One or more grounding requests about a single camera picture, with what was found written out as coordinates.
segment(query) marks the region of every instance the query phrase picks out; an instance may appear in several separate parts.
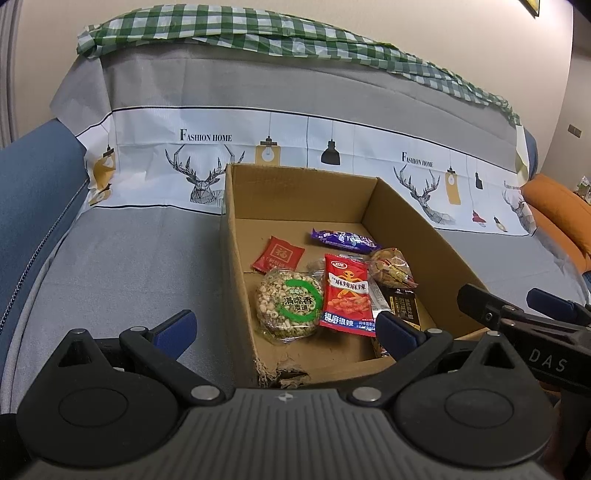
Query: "clear plastic bag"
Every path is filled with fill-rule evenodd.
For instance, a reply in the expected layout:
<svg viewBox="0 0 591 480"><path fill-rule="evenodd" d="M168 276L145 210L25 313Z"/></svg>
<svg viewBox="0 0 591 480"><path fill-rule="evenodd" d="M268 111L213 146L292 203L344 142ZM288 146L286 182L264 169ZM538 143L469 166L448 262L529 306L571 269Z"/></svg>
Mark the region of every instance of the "clear plastic bag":
<svg viewBox="0 0 591 480"><path fill-rule="evenodd" d="M256 315L261 325L282 342L314 333L322 303L320 282L290 270L271 270L256 291Z"/></svg>
<svg viewBox="0 0 591 480"><path fill-rule="evenodd" d="M410 267L398 248L384 248L374 252L368 262L368 271L376 282L387 287L417 287Z"/></svg>

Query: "metal screw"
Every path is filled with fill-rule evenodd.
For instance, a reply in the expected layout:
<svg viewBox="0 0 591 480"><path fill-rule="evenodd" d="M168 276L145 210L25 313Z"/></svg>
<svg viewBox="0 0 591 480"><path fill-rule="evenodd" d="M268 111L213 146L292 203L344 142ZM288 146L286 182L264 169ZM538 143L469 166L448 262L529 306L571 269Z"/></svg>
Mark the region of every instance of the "metal screw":
<svg viewBox="0 0 591 480"><path fill-rule="evenodd" d="M197 400L215 400L220 393L220 389L213 385L198 385L191 390L191 396Z"/></svg>
<svg viewBox="0 0 591 480"><path fill-rule="evenodd" d="M357 387L353 390L353 398L359 401L376 401L381 396L380 390L374 387Z"/></svg>

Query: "cardboard box flap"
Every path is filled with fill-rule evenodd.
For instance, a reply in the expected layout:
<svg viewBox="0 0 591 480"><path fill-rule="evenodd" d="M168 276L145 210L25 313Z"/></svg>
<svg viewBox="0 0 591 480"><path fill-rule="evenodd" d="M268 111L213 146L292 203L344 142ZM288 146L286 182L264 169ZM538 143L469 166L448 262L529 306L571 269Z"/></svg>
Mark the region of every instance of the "cardboard box flap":
<svg viewBox="0 0 591 480"><path fill-rule="evenodd" d="M261 220L360 223L377 180L311 168L234 164L229 170L236 218Z"/></svg>
<svg viewBox="0 0 591 480"><path fill-rule="evenodd" d="M384 211L384 205L392 205ZM363 217L374 240L399 248L418 283L417 295L439 328L454 337L482 328L457 308L457 292L466 283L485 288L450 244L381 179Z"/></svg>
<svg viewBox="0 0 591 480"><path fill-rule="evenodd" d="M248 312L250 304L248 292L240 269L236 216L234 212L234 196L232 188L232 170L226 169L226 187L224 192L225 214L220 223L220 243L222 247L222 281L225 314L226 336L230 343L233 371L239 385L256 387L259 385L258 364L254 348L254 331L249 322L243 321L244 312Z"/></svg>

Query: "pendant lamp illustration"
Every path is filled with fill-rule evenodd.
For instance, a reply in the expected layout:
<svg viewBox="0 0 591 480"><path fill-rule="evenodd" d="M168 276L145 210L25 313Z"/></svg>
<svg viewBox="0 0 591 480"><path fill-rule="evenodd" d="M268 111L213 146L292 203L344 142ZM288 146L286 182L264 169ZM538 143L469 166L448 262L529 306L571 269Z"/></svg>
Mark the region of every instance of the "pendant lamp illustration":
<svg viewBox="0 0 591 480"><path fill-rule="evenodd" d="M462 204L462 201L460 200L460 190L457 188L457 173L452 169L451 159L449 169L445 174L445 190L450 204Z"/></svg>
<svg viewBox="0 0 591 480"><path fill-rule="evenodd" d="M507 232L507 228L505 227L505 225L503 225L499 219L497 217L495 217L495 225L499 230L502 230L504 232Z"/></svg>
<svg viewBox="0 0 591 480"><path fill-rule="evenodd" d="M482 190L482 180L478 178L478 172L476 172L476 188Z"/></svg>
<svg viewBox="0 0 591 480"><path fill-rule="evenodd" d="M476 222L478 225L480 225L483 228L486 227L486 220L484 220L484 218L481 218L480 215L478 215L475 210L472 210L472 222Z"/></svg>
<svg viewBox="0 0 591 480"><path fill-rule="evenodd" d="M111 178L115 174L117 166L115 164L115 150L107 145L107 150L103 153L102 158L99 158L94 167L92 167L92 176L94 185L91 189L95 189L97 193L90 199L89 205L95 205L111 196Z"/></svg>
<svg viewBox="0 0 591 480"><path fill-rule="evenodd" d="M281 147L271 138L271 115L269 112L269 133L267 138L261 141L255 148L255 164L257 165L275 165L280 164Z"/></svg>
<svg viewBox="0 0 591 480"><path fill-rule="evenodd" d="M322 152L322 156L320 157L320 161L322 163L326 163L327 165L340 165L340 155L339 152L336 151L335 141L333 140L334 133L335 121L332 120L332 130L330 133L329 146L326 150Z"/></svg>

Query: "green checkered cloth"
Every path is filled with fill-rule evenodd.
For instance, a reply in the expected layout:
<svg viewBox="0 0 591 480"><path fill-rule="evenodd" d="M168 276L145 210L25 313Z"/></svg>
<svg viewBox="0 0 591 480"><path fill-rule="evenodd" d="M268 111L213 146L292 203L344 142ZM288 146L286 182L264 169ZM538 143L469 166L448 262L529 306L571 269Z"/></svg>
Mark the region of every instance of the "green checkered cloth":
<svg viewBox="0 0 591 480"><path fill-rule="evenodd" d="M467 102L493 105L511 125L519 116L507 100L485 92L459 75L377 42L321 22L252 8L214 5L157 5L133 10L78 36L79 54L88 58L163 41L207 43L277 57L344 60L405 77Z"/></svg>

